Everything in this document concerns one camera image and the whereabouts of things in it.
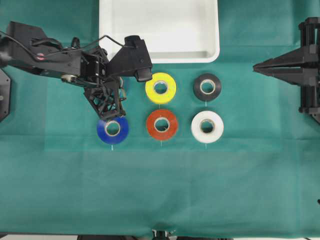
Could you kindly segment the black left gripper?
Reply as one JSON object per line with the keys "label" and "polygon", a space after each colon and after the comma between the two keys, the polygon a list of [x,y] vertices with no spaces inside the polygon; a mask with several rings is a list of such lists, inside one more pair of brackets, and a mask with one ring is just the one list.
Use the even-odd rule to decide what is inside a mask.
{"label": "black left gripper", "polygon": [[98,78],[97,82],[83,83],[84,96],[101,120],[107,121],[125,115],[122,106],[125,90],[120,87],[120,77]]}

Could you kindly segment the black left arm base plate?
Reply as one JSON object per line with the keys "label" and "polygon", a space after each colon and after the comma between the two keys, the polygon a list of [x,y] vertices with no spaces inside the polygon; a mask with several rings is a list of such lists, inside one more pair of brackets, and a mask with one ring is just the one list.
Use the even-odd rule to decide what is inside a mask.
{"label": "black left arm base plate", "polygon": [[10,114],[11,78],[0,69],[0,121]]}

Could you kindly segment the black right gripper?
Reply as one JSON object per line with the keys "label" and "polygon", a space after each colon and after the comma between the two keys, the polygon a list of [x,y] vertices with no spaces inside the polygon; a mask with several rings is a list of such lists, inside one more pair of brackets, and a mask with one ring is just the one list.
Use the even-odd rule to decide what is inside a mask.
{"label": "black right gripper", "polygon": [[299,112],[320,116],[320,18],[308,17],[298,26],[300,48],[264,62],[253,71],[300,87]]}

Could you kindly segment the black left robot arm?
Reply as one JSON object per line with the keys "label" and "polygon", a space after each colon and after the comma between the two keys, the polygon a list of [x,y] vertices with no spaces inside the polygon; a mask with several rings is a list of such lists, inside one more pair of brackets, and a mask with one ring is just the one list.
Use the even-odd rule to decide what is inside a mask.
{"label": "black left robot arm", "polygon": [[81,47],[74,37],[70,47],[47,37],[42,28],[10,21],[0,33],[0,66],[12,66],[33,75],[60,79],[83,88],[83,94],[98,117],[109,121],[125,116],[120,96],[122,79],[109,76],[105,49],[92,43]]}

